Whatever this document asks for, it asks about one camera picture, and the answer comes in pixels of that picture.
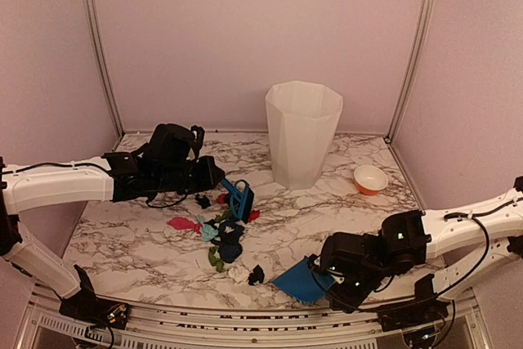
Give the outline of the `blue plastic dustpan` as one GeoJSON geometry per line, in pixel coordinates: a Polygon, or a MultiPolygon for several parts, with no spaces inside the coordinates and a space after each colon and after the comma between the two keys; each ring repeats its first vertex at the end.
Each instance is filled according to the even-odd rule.
{"type": "Polygon", "coordinates": [[[305,256],[300,262],[274,278],[271,283],[295,301],[303,305],[317,303],[336,283],[329,275],[316,273],[310,268],[310,257],[305,256]]]}

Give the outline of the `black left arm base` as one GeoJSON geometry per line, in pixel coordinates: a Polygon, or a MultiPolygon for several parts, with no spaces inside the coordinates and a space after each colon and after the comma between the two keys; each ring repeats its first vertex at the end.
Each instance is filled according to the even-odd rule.
{"type": "Polygon", "coordinates": [[[78,265],[74,265],[74,269],[78,273],[80,291],[71,298],[60,300],[59,313],[76,320],[107,324],[114,329],[125,329],[130,306],[125,302],[98,297],[87,272],[78,265]]]}

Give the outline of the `blue hand brush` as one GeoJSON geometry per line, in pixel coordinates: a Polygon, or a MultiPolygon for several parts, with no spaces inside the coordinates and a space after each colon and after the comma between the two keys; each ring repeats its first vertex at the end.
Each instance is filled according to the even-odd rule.
{"type": "Polygon", "coordinates": [[[228,191],[229,205],[233,217],[237,221],[248,223],[254,200],[254,193],[249,183],[245,180],[232,183],[224,178],[221,185],[228,191]]]}

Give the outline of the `black paper scrap back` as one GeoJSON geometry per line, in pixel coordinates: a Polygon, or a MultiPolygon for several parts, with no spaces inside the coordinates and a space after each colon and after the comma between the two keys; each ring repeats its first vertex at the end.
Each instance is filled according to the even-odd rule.
{"type": "Polygon", "coordinates": [[[197,194],[195,197],[194,197],[196,203],[202,208],[202,209],[207,209],[211,206],[211,201],[209,199],[209,197],[207,197],[206,195],[200,195],[200,194],[197,194]]]}

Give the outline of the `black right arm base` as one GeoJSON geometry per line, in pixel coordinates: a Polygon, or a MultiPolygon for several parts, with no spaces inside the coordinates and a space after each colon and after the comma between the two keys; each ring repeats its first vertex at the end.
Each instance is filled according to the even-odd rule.
{"type": "Polygon", "coordinates": [[[449,303],[437,299],[434,278],[434,274],[428,274],[415,283],[413,300],[379,307],[376,313],[383,332],[443,320],[449,315],[449,303]]]}

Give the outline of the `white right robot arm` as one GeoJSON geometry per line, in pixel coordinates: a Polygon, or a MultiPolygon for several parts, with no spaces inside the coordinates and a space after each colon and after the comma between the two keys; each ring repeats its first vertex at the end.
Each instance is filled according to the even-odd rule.
{"type": "Polygon", "coordinates": [[[321,253],[308,260],[311,278],[328,276],[330,288],[318,284],[334,310],[363,311],[363,301],[388,277],[400,277],[458,248],[474,249],[452,266],[425,275],[405,302],[375,307],[376,312],[403,311],[423,322],[436,302],[450,302],[496,266],[522,256],[522,179],[506,193],[476,204],[441,210],[411,210],[386,218],[375,235],[336,232],[321,253]]]}

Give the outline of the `light blue paper scrap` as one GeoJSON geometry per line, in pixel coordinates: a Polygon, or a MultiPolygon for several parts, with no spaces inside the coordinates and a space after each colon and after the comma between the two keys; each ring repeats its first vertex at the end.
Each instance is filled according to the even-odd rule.
{"type": "Polygon", "coordinates": [[[213,225],[206,223],[203,216],[198,216],[197,220],[200,224],[199,233],[203,242],[210,242],[219,235],[218,229],[216,229],[213,225]]]}

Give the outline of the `pink paper scrap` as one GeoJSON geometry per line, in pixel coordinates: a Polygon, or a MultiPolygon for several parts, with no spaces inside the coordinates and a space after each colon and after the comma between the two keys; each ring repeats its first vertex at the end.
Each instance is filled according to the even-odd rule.
{"type": "Polygon", "coordinates": [[[193,222],[185,217],[174,217],[168,222],[168,225],[174,230],[192,230],[196,233],[201,230],[201,225],[198,222],[193,222]]]}

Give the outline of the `small red paper scrap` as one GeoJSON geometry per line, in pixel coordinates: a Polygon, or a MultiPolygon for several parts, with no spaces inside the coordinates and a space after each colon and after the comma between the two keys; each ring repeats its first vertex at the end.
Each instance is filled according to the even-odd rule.
{"type": "Polygon", "coordinates": [[[260,217],[260,214],[261,213],[260,213],[259,210],[252,210],[251,213],[250,213],[248,221],[252,222],[252,221],[257,220],[260,217]]]}

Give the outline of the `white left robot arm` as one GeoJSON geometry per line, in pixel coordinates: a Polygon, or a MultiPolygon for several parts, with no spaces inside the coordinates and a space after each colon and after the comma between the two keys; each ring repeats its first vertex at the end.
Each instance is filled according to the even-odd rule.
{"type": "Polygon", "coordinates": [[[85,320],[97,320],[103,302],[78,268],[67,265],[19,221],[35,208],[84,201],[113,203],[163,193],[182,198],[217,187],[225,178],[210,155],[200,153],[205,131],[161,123],[132,152],[113,152],[68,163],[1,166],[1,256],[51,287],[85,320]]]}

